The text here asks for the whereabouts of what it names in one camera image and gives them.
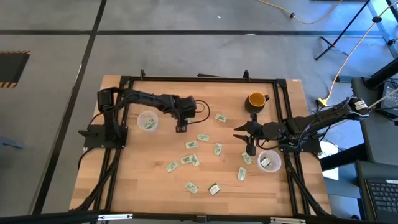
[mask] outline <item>gray floor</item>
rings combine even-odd
[[[1,1],[0,29],[91,29],[99,4],[99,0]],[[301,0],[278,4],[312,21],[335,3]],[[361,4],[343,3],[325,21],[303,26],[257,1],[109,0],[100,29],[341,30]],[[371,18],[365,9],[351,30],[366,30]],[[2,217],[30,212],[87,40],[87,36],[0,36],[0,50],[32,51],[17,88],[0,89],[4,105],[0,135],[26,145],[19,151],[7,147],[0,151]],[[345,37],[338,46],[349,52],[358,40]],[[329,52],[314,61],[325,47],[318,37],[303,36],[97,36],[44,212],[68,209],[83,145],[77,131],[86,128],[93,114],[103,75],[138,75],[143,68],[150,76],[207,73],[241,77],[247,69],[252,77],[302,79],[308,108],[313,110],[314,100],[327,95],[331,79],[345,59],[339,52]],[[342,74],[368,76],[391,60],[384,40],[369,37]],[[350,95],[349,84],[337,83],[328,103]],[[345,148],[363,142],[357,122],[331,129],[327,138]],[[340,203],[334,205],[332,208],[341,207]]]

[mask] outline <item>black keyboard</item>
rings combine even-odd
[[[398,215],[398,180],[368,179],[366,186],[378,220],[381,217],[383,220],[387,217],[396,218]]]

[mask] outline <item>clear plastic cup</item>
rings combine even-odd
[[[144,131],[155,131],[159,125],[159,118],[152,111],[144,111],[137,118],[137,125]]]
[[[270,160],[270,163],[268,166],[263,167],[261,165],[261,160],[265,157]],[[264,150],[259,154],[259,157],[257,158],[257,166],[260,168],[260,170],[264,172],[277,172],[280,169],[281,164],[282,161],[279,154],[273,150]]]

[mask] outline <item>yellow cable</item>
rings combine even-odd
[[[378,17],[381,17],[390,7],[392,7],[393,5],[397,4],[398,0],[393,2],[391,5],[389,5],[385,10],[383,10],[380,15]],[[355,47],[352,49],[352,51],[348,54],[346,60],[344,61],[344,63],[342,64],[342,66],[340,67],[340,69],[338,70],[335,79],[333,80],[333,83],[331,84],[330,87],[330,91],[329,91],[329,95],[328,97],[326,97],[325,99],[321,99],[319,98],[318,101],[323,105],[323,106],[327,106],[327,101],[329,100],[330,96],[331,96],[331,92],[333,90],[333,86],[335,85],[336,79],[338,77],[338,75],[340,74],[341,70],[343,69],[343,67],[346,65],[348,59],[351,57],[351,55],[353,54],[353,52],[356,50],[356,48],[360,45],[360,43],[362,42],[362,40],[366,37],[366,35],[369,33],[369,31],[373,28],[373,26],[376,23],[373,22],[373,24],[369,27],[369,29],[365,32],[365,34],[362,36],[361,40],[359,40],[359,42],[355,45]]]
[[[319,20],[317,20],[317,21],[314,21],[314,22],[304,22],[304,21],[302,21],[301,19],[297,18],[297,16],[293,16],[293,18],[296,19],[297,21],[301,22],[302,24],[306,24],[306,25],[310,25],[310,24],[317,23],[317,22],[321,21],[322,19],[324,19],[326,16],[329,16],[329,14],[331,14],[331,12],[333,12],[333,11],[336,9],[336,7],[340,5],[340,3],[341,3],[342,1],[343,1],[343,0],[340,0],[340,1],[338,2],[338,4],[337,4],[335,7],[333,7],[333,9],[331,9],[328,13],[326,13],[324,16],[322,16],[322,17],[321,17]],[[277,8],[277,9],[283,10],[283,11],[285,11],[285,12],[286,12],[287,14],[289,14],[289,15],[292,14],[291,12],[289,12],[287,9],[284,9],[283,7],[280,7],[280,6],[271,4],[271,3],[266,2],[266,1],[263,1],[263,0],[259,0],[259,2],[264,3],[264,4],[267,4],[267,5],[272,6],[272,7],[275,7],[275,8]]]

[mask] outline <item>wooden table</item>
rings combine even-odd
[[[103,78],[101,88],[118,86],[119,81],[120,76],[107,75]],[[302,82],[287,80],[287,84],[293,116],[308,115]],[[131,105],[127,119],[129,132],[126,147],[121,153],[112,212],[292,215],[283,154],[278,149],[275,150],[282,158],[280,170],[273,174],[265,173],[259,170],[256,164],[261,150],[257,149],[257,155],[252,158],[253,163],[247,166],[241,157],[241,153],[245,151],[245,143],[233,137],[234,133],[243,134],[233,131],[233,128],[250,119],[243,103],[254,91],[267,94],[271,98],[258,114],[259,122],[277,121],[271,84],[138,81],[134,82],[133,88],[156,95],[192,95],[196,100],[206,101],[211,108],[211,114],[207,121],[188,126],[186,133],[177,134],[176,120],[169,114],[162,114],[156,108],[144,105]],[[280,96],[284,105],[282,90]],[[159,117],[159,128],[154,133],[141,131],[136,124],[138,115],[148,110],[155,112]],[[228,118],[227,122],[215,120],[217,113],[225,115]],[[206,110],[197,114],[195,120],[205,116]],[[103,118],[99,117],[94,123],[103,123]],[[199,141],[198,148],[185,149],[184,143],[196,141],[197,134],[209,134],[210,141]],[[223,144],[220,156],[213,155],[216,142]],[[265,147],[274,144],[268,142]],[[173,172],[166,172],[165,166],[171,161],[180,163],[182,156],[193,153],[200,160],[199,166],[180,164]],[[79,206],[93,190],[100,174],[103,154],[104,149],[94,149],[82,160],[70,208]],[[306,186],[322,208],[330,212],[318,159],[309,153],[301,153],[301,159]],[[247,169],[244,182],[237,180],[239,167]],[[185,189],[188,180],[198,186],[199,191],[196,194],[191,194]],[[220,185],[221,191],[211,196],[208,188],[215,182]],[[107,186],[104,188],[100,208],[104,207],[106,189]],[[303,212],[297,186],[296,195],[298,210]]]

